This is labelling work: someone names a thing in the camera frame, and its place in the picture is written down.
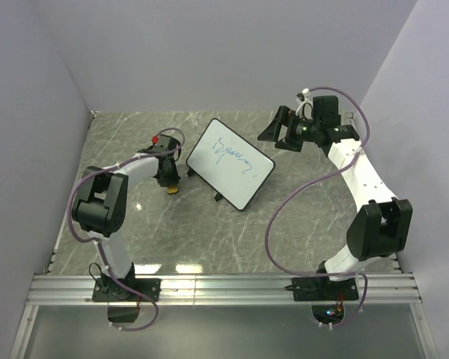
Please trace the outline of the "small black-framed whiteboard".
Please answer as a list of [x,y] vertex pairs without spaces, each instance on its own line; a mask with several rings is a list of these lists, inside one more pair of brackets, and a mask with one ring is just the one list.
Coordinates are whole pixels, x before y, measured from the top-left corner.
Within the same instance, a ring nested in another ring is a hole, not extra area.
[[275,169],[275,162],[213,118],[186,159],[190,170],[243,211]]

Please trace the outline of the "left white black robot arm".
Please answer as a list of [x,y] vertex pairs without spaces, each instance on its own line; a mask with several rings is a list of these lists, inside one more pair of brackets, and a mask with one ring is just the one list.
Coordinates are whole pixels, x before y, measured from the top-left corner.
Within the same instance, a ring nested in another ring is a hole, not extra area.
[[161,187],[177,187],[180,176],[173,151],[141,151],[112,166],[89,166],[69,199],[70,232],[79,242],[95,245],[103,269],[100,288],[120,301],[138,293],[134,264],[120,229],[126,217],[129,190],[147,179],[155,179]]

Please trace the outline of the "yellow bone-shaped eraser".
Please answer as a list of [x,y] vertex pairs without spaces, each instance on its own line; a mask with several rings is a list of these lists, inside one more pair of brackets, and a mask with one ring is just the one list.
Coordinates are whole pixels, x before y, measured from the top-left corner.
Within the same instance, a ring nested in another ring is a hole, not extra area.
[[177,194],[178,191],[179,191],[179,189],[178,189],[178,187],[177,187],[176,185],[170,185],[170,186],[167,188],[167,193],[168,193],[168,194]]

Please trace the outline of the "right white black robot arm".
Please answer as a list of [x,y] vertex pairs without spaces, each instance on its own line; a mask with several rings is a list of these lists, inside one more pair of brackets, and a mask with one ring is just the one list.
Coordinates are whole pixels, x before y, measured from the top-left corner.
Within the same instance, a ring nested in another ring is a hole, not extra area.
[[413,208],[384,184],[364,153],[356,129],[341,122],[338,105],[318,105],[311,119],[280,106],[258,140],[282,150],[299,152],[305,142],[316,144],[341,175],[355,202],[356,214],[346,244],[311,274],[294,273],[293,287],[308,300],[358,299],[356,279],[371,263],[404,250]]

